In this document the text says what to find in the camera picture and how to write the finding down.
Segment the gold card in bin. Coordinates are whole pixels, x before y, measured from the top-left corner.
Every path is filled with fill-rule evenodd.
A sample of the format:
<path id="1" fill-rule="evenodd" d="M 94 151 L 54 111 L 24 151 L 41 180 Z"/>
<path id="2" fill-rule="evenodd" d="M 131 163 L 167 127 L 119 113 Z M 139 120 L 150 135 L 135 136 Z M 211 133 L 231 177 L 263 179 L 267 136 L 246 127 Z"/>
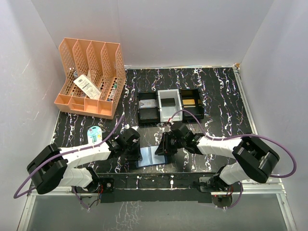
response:
<path id="1" fill-rule="evenodd" d="M 189 108 L 189 107 L 195 107 L 195 99 L 183 99 L 183 107 L 184 108 Z"/>

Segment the blue card holder wallet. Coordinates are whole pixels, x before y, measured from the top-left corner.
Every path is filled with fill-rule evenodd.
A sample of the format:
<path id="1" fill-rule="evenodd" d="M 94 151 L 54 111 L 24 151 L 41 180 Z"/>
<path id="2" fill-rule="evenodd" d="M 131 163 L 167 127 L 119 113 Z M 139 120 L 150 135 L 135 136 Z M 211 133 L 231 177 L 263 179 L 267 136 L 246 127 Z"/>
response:
<path id="1" fill-rule="evenodd" d="M 157 148 L 158 146 L 140 148 L 141 160 L 138 160 L 136 162 L 136 167 L 141 168 L 141 167 L 149 167 L 149 166 L 166 164 L 167 158 L 164 155 L 155 154 L 155 151 L 157 150 Z"/>

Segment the black left bin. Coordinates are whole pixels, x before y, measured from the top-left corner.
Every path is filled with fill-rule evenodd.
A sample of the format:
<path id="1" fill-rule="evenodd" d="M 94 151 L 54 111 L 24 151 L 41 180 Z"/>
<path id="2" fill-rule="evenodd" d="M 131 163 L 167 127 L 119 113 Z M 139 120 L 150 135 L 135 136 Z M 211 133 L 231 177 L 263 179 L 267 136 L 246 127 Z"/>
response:
<path id="1" fill-rule="evenodd" d="M 139 107 L 140 100 L 146 99 L 155 99 L 156 100 L 156 108 L 148 108 L 148 109 L 141 109 Z M 154 125 L 160 123 L 160 111 L 158 105 L 158 95 L 156 91 L 151 92 L 138 92 L 137 93 L 137 100 L 138 100 L 138 124 L 140 126 L 145 125 Z"/>

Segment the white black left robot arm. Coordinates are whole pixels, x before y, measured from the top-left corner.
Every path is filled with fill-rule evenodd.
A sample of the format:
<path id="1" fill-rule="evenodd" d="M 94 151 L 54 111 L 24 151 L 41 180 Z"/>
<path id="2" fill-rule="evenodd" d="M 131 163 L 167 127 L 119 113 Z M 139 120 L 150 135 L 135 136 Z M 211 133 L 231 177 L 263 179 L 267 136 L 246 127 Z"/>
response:
<path id="1" fill-rule="evenodd" d="M 56 144 L 47 145 L 26 169 L 38 194 L 47 194 L 62 186 L 97 193 L 103 191 L 103 184 L 93 168 L 83 165 L 122 155 L 131 161 L 141 158 L 140 134 L 133 128 L 93 144 L 62 149 Z"/>

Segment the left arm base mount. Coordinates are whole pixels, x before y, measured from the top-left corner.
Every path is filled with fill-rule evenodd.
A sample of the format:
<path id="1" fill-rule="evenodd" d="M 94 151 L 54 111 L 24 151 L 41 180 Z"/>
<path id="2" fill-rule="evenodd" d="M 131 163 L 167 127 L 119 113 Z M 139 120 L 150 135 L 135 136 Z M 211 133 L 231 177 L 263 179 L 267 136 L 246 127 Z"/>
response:
<path id="1" fill-rule="evenodd" d="M 72 189 L 77 193 L 113 193 L 115 188 L 115 179 L 111 177 L 94 177 L 93 181 L 86 188 L 74 186 Z"/>

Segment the orange plastic file organizer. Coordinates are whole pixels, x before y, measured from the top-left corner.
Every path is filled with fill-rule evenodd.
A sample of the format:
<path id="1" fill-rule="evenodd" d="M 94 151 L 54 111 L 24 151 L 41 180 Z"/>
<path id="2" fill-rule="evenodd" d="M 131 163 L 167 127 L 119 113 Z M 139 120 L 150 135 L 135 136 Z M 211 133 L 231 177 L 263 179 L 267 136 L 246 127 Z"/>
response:
<path id="1" fill-rule="evenodd" d="M 66 77 L 59 110 L 113 119 L 126 81 L 120 44 L 64 38 L 59 52 Z"/>

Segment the black bin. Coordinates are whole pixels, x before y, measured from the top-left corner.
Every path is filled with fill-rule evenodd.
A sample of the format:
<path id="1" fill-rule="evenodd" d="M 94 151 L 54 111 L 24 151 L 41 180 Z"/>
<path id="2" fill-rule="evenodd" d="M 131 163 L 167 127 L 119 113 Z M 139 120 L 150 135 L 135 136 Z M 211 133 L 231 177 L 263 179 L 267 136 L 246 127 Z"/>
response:
<path id="1" fill-rule="evenodd" d="M 200 89 L 181 89 L 183 110 L 192 113 L 198 120 L 204 119 L 204 103 Z"/>
<path id="2" fill-rule="evenodd" d="M 156 108 L 148 108 L 148 109 L 141 109 L 139 107 L 140 100 L 146 99 L 155 99 L 156 100 Z M 158 105 L 158 95 L 156 91 L 151 92 L 138 92 L 137 93 L 137 100 L 138 100 L 138 124 L 140 126 L 145 125 L 154 125 L 160 123 L 160 111 Z"/>

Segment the round teal tape roll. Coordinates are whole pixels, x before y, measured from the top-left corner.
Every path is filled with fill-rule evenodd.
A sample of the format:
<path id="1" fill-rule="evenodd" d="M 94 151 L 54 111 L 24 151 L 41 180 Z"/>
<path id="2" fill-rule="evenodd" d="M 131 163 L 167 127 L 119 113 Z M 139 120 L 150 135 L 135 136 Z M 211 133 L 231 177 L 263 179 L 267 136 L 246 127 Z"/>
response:
<path id="1" fill-rule="evenodd" d="M 93 144 L 102 141 L 102 129 L 99 126 L 92 126 L 87 131 L 88 143 Z"/>

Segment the white labelled paper packet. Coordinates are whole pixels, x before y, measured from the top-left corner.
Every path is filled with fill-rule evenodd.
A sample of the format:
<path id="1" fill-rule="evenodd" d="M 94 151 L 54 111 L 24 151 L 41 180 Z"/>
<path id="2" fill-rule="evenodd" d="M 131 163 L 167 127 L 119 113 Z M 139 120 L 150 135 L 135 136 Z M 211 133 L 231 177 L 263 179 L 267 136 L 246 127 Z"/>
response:
<path id="1" fill-rule="evenodd" d="M 101 92 L 94 85 L 86 75 L 80 75 L 77 79 L 74 80 L 74 83 L 90 98 L 98 100 Z"/>

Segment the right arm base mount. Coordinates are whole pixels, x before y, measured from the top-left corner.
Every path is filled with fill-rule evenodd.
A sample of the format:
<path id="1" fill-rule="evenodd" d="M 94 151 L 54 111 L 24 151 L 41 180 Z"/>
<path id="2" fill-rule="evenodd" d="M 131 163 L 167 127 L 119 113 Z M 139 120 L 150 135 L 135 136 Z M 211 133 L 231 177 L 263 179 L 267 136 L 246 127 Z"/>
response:
<path id="1" fill-rule="evenodd" d="M 216 177 L 200 177 L 197 181 L 193 181 L 192 188 L 197 189 L 202 193 L 212 193 L 212 192 L 239 192 L 240 185 L 234 183 L 232 185 L 226 184 L 223 180 L 218 179 Z"/>

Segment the white middle bin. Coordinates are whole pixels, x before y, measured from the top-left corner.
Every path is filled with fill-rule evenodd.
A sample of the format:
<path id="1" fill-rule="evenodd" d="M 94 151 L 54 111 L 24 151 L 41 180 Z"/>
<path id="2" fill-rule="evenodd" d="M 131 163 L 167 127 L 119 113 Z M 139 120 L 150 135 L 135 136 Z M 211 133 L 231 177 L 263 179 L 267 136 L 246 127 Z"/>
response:
<path id="1" fill-rule="evenodd" d="M 161 123 L 166 123 L 175 113 L 172 121 L 183 120 L 182 112 L 180 112 L 182 110 L 182 101 L 178 89 L 158 90 L 157 98 Z"/>

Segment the silver card in bin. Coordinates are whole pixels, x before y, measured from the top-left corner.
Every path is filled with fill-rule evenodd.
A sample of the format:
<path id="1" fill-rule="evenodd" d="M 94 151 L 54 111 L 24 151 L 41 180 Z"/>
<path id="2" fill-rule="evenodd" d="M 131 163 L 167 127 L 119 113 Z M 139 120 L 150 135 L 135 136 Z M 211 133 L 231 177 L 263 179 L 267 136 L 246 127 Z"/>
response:
<path id="1" fill-rule="evenodd" d="M 140 100 L 139 107 L 141 109 L 156 108 L 156 100 L 155 99 Z"/>

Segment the black right bin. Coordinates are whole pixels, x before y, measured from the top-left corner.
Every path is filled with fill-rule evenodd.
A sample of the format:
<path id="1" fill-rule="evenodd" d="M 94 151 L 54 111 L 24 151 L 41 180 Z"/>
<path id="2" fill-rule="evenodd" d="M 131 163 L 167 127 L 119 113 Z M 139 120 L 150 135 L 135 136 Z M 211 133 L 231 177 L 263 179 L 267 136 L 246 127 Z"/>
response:
<path id="1" fill-rule="evenodd" d="M 181 89 L 183 110 L 192 113 L 198 120 L 204 119 L 204 103 L 200 89 Z"/>

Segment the black card in bin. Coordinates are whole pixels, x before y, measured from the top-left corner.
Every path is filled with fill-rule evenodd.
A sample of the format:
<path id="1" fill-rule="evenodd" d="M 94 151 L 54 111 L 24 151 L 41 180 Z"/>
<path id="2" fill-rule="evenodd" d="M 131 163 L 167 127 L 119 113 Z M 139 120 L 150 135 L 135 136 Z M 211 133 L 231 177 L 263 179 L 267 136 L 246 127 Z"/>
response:
<path id="1" fill-rule="evenodd" d="M 174 98 L 161 98 L 162 107 L 176 106 Z"/>

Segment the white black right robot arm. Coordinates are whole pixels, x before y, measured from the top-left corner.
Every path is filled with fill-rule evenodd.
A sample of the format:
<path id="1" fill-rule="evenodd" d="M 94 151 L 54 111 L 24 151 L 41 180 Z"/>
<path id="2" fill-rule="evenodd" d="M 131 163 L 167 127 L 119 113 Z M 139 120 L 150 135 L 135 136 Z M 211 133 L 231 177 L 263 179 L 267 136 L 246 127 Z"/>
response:
<path id="1" fill-rule="evenodd" d="M 182 122 L 175 122 L 164 132 L 155 155 L 175 155 L 179 149 L 192 154 L 215 154 L 235 159 L 235 163 L 222 166 L 207 181 L 194 182 L 214 191 L 225 191 L 234 183 L 252 179 L 266 183 L 280 157 L 260 138 L 247 136 L 214 141 L 202 133 L 193 133 Z"/>

